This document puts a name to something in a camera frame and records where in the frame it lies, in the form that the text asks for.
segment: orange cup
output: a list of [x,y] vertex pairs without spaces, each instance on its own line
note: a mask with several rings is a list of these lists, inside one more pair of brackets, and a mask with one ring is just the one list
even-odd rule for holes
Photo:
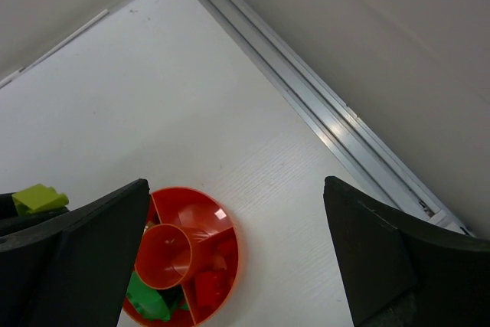
[[207,251],[199,244],[206,237],[205,231],[192,227],[155,225],[143,234],[136,272],[153,289],[177,286],[209,264]]

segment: white surface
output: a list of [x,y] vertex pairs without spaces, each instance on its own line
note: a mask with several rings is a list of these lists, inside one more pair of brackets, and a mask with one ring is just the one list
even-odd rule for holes
[[75,208],[143,177],[224,203],[248,260],[207,325],[352,326],[322,192],[354,180],[196,0],[102,21],[0,90],[0,126],[0,192],[43,182]]
[[490,238],[490,0],[245,0]]

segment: red divided compartment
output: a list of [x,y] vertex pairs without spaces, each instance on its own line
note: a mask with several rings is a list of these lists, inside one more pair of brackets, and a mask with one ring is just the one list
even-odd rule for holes
[[229,215],[213,198],[190,188],[152,193],[135,269],[154,289],[180,285],[189,310],[169,322],[144,319],[126,298],[122,308],[141,325],[191,327],[215,314],[237,284],[239,245]]

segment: orange round tray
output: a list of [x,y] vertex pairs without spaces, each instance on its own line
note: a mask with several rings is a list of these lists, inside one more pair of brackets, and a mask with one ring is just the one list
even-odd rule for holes
[[125,298],[122,308],[141,325],[191,327],[212,317],[237,285],[239,244],[223,207],[191,188],[155,191],[135,269],[153,289],[180,285],[189,310],[169,322],[144,319]]

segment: metal track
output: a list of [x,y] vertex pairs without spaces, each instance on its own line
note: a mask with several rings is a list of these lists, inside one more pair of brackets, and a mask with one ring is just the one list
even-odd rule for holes
[[380,201],[453,231],[468,230],[243,0],[199,0],[358,180]]

